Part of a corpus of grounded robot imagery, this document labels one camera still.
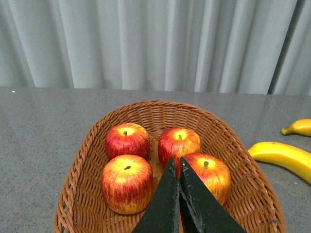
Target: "curtain fold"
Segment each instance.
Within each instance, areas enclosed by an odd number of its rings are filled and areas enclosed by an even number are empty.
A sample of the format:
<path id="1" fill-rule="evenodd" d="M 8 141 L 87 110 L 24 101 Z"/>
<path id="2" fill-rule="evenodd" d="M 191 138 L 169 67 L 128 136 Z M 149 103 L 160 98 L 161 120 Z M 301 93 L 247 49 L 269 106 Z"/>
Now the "curtain fold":
<path id="1" fill-rule="evenodd" d="M 0 85 L 311 94 L 311 3 L 2 0 Z"/>

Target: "apple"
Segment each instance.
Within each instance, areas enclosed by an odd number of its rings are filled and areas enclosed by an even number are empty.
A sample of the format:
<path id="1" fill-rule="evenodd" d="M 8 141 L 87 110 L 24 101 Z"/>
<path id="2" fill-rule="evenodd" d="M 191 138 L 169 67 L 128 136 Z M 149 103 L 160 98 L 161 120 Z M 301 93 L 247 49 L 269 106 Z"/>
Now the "apple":
<path id="1" fill-rule="evenodd" d="M 184 158 L 217 201 L 224 206 L 229 198 L 231 187 L 230 170 L 226 164 L 202 152 L 190 153 Z"/>
<path id="2" fill-rule="evenodd" d="M 111 128 L 105 139 L 108 159 L 118 155 L 134 154 L 149 160 L 150 138 L 140 125 L 125 123 Z"/>
<path id="3" fill-rule="evenodd" d="M 172 157 L 178 177 L 180 177 L 180 158 L 192 152 L 201 152 L 200 137 L 192 130 L 169 128 L 159 138 L 159 161 L 165 167 L 170 157 Z"/>
<path id="4" fill-rule="evenodd" d="M 101 189 L 105 203 L 118 214 L 145 209 L 154 190 L 152 168 L 138 155 L 119 155 L 104 167 Z"/>

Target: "banana tip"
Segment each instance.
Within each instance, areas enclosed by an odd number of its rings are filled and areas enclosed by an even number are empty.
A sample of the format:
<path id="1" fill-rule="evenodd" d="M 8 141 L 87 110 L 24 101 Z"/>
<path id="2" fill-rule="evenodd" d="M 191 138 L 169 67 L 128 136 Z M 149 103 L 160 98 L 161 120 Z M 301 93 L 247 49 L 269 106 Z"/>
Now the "banana tip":
<path id="1" fill-rule="evenodd" d="M 284 127 L 282 130 L 281 130 L 282 134 L 283 135 L 289 135 L 291 133 L 293 133 L 293 129 L 291 126 L 288 126 L 288 127 Z"/>

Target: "basket rim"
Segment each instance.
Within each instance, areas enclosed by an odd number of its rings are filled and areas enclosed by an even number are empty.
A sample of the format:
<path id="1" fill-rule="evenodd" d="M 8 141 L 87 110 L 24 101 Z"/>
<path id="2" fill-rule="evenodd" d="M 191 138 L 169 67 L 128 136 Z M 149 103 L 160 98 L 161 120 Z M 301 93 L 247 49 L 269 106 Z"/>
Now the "basket rim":
<path id="1" fill-rule="evenodd" d="M 220 119 L 217 115 L 215 115 L 212 112 L 209 112 L 206 109 L 203 109 L 201 107 L 197 107 L 195 105 L 189 104 L 189 103 L 183 103 L 183 102 L 177 102 L 177 101 L 167 101 L 167 100 L 143 100 L 143 101 L 136 101 L 133 103 L 129 103 L 126 104 L 124 106 L 121 106 L 119 108 L 116 108 L 110 112 L 108 112 L 104 117 L 100 118 L 97 122 L 95 122 L 95 124 L 91 127 L 91 129 L 88 131 L 87 135 L 85 136 L 85 139 L 83 141 L 83 143 L 81 144 L 80 148 L 78 149 L 76 156 L 72 162 L 72 165 L 69 169 L 69 174 L 65 179 L 65 182 L 63 184 L 63 189 L 61 191 L 60 194 L 60 198 L 57 204 L 57 211 L 54 217 L 54 232 L 56 233 L 60 233 L 63 231 L 59 230 L 59 227 L 62 228 L 67 228 L 69 230 L 69 232 L 74 233 L 74 227 L 73 227 L 73 219 L 72 219 L 72 215 L 73 215 L 73 206 L 74 206 L 74 199 L 76 196 L 76 185 L 78 183 L 78 178 L 80 177 L 80 173 L 78 172 L 78 170 L 76 169 L 77 167 L 82 167 L 85 159 L 86 159 L 86 155 L 89 152 L 89 145 L 92 144 L 92 142 L 94 141 L 94 136 L 97 134 L 97 131 L 102 127 L 102 125 L 105 122 L 106 118 L 109 118 L 109 116 L 111 114 L 113 114 L 116 111 L 120 111 L 122 109 L 126 109 L 129 108 L 131 106 L 136 106 L 136 105 L 147 105 L 147 104 L 159 104 L 159 105 L 176 105 L 176 107 L 188 107 L 188 108 L 193 108 L 196 111 L 202 112 L 204 114 L 209 114 L 210 116 L 214 117 L 215 119 L 217 119 L 222 125 L 228 126 L 229 125 L 223 121 L 222 119 Z M 241 142 L 241 140 L 239 139 L 239 137 L 236 135 L 236 133 L 233 130 L 230 130 L 230 133 L 232 134 L 232 136 L 236 139 L 236 143 L 241 147 L 241 149 L 247 154 L 248 159 L 250 159 L 252 161 L 252 165 L 255 166 L 256 170 L 262 173 L 262 179 L 265 185 L 265 188 L 270 192 L 270 194 L 268 195 L 271 199 L 271 202 L 273 203 L 273 207 L 275 207 L 277 209 L 277 213 L 278 216 L 281 217 L 281 226 L 284 228 L 283 230 L 286 231 L 286 223 L 285 223 L 285 219 L 284 219 L 284 215 L 283 215 L 283 211 L 282 211 L 282 207 L 281 204 L 279 202 L 279 199 L 272 187 L 272 185 L 270 184 L 268 178 L 264 175 L 262 169 L 260 168 L 260 166 L 258 165 L 258 163 L 254 160 L 254 158 L 249 154 L 248 150 L 245 148 L 245 146 L 243 145 L 243 143 Z M 68 217 L 69 222 L 66 222 L 64 220 L 64 216 Z"/>

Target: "apple stem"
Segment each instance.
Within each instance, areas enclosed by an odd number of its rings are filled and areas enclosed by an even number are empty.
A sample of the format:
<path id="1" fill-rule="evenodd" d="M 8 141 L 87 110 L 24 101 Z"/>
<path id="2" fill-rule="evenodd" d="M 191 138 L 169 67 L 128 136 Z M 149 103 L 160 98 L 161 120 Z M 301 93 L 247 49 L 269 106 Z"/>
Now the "apple stem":
<path id="1" fill-rule="evenodd" d="M 204 162 L 204 168 L 207 169 L 207 167 L 208 167 L 208 161 L 205 161 Z"/>

